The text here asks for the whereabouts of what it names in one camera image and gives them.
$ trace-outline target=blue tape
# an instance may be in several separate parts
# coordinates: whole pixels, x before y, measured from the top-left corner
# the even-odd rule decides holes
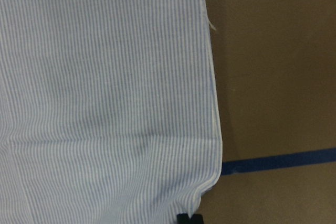
[[[223,162],[221,175],[249,173],[260,170],[271,170],[328,162],[336,162],[336,148]]]

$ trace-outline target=brown surface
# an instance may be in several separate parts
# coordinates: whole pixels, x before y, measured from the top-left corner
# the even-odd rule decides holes
[[[336,163],[221,177],[201,200],[205,224],[332,224]]]
[[[336,147],[336,0],[206,0],[224,160]]]

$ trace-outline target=striped fabric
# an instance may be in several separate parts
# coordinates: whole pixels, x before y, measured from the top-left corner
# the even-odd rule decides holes
[[[0,0],[0,223],[176,223],[222,162],[205,0]]]

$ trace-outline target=dark blue line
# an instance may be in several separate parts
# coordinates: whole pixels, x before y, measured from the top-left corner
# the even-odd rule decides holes
[[[249,173],[336,161],[336,148],[223,162],[221,175]]]

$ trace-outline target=black object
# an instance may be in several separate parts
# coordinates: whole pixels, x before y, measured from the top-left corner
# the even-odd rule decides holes
[[[192,215],[191,219],[188,214],[178,214],[177,224],[204,224],[202,215]]]

